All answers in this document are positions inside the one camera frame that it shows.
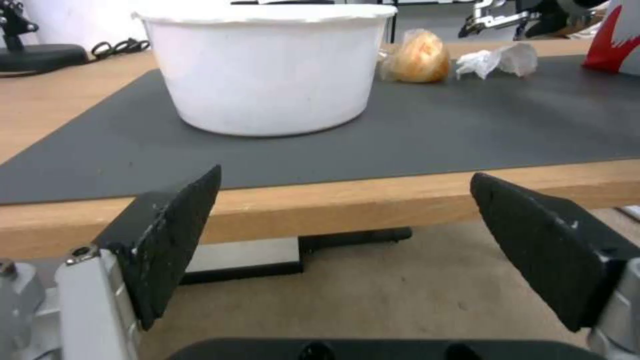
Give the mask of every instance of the white container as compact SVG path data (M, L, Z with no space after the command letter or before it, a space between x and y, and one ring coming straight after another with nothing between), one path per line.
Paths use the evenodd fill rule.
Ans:
M211 3L169 2L135 14L184 121L276 136L337 126L364 111L396 8Z

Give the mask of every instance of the gray mat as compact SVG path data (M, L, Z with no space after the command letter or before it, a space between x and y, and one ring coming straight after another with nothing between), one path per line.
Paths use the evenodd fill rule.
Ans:
M224 188L247 188L640 158L640 78L581 60L542 58L528 79L375 82L354 121L267 139L183 123L155 70L0 165L0 204L136 195L216 163Z

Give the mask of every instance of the red and white object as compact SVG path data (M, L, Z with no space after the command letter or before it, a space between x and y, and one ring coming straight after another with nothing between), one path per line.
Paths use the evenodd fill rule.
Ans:
M640 0L612 0L584 66L640 75Z

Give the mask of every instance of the black base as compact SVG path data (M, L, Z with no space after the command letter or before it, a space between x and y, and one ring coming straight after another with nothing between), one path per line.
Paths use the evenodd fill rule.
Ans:
M88 61L78 45L26 45L21 51L0 49L0 72L47 72Z
M205 340L171 360L604 360L551 341Z

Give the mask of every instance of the white paper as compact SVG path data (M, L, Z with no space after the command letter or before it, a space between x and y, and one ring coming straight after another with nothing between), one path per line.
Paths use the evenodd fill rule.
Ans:
M469 72L475 72L480 78L486 79L495 68L522 77L536 71L538 54L533 46L519 42L494 51L480 50L463 55L456 64L458 79Z

